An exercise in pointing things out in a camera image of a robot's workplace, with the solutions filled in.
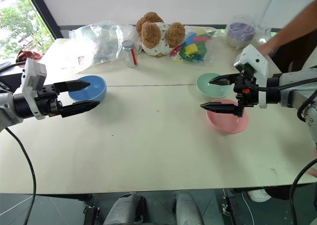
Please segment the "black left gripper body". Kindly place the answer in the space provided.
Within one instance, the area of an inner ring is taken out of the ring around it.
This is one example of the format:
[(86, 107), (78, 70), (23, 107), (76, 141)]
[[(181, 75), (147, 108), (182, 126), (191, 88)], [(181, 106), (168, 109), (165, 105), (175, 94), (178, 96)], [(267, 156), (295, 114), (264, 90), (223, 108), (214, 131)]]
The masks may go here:
[(49, 117), (60, 115), (62, 103), (57, 99), (60, 94), (60, 83), (44, 85), (37, 94), (36, 105), (41, 114)]

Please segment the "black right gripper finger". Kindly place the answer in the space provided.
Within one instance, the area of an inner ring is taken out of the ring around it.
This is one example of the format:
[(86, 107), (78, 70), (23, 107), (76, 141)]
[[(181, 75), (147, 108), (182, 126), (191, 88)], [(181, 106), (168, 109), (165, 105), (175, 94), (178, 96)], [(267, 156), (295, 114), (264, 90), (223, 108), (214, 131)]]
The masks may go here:
[(239, 73), (219, 75), (209, 81), (210, 84), (214, 85), (232, 85), (235, 84), (236, 79), (239, 77)]
[(200, 107), (210, 112), (232, 114), (237, 117), (242, 117), (244, 112), (244, 107), (242, 106), (221, 102), (208, 102), (201, 104)]

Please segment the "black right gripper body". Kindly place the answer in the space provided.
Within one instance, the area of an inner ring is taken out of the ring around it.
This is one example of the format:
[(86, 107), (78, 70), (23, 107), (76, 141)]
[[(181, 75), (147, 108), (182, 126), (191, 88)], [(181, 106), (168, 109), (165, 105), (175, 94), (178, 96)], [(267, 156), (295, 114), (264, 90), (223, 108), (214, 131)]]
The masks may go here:
[(248, 63), (236, 64), (235, 67), (240, 72), (233, 88), (233, 91), (236, 93), (238, 106), (253, 107), (257, 105), (258, 91), (248, 87), (248, 84), (256, 85), (256, 78), (254, 77), (255, 70)]

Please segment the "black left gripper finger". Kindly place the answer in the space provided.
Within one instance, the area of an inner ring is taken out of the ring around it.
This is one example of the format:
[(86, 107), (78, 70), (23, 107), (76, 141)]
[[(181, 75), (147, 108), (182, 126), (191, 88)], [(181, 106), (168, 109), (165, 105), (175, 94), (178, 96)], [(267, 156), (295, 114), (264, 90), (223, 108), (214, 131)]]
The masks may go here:
[(79, 90), (82, 90), (90, 85), (91, 85), (91, 83), (86, 82), (86, 81), (71, 80), (71, 81), (54, 83), (54, 88), (58, 93), (62, 93), (62, 92), (79, 91)]
[(62, 117), (73, 116), (81, 113), (88, 112), (100, 104), (100, 101), (80, 101), (71, 105), (63, 106), (60, 108), (60, 115)]

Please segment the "person's hand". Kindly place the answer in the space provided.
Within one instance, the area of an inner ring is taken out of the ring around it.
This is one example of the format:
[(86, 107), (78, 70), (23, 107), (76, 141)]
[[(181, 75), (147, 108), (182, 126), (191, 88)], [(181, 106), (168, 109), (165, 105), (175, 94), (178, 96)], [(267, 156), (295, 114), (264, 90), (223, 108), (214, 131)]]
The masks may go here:
[(261, 53), (263, 56), (271, 54), (274, 49), (275, 43), (272, 39), (257, 47), (258, 52)]

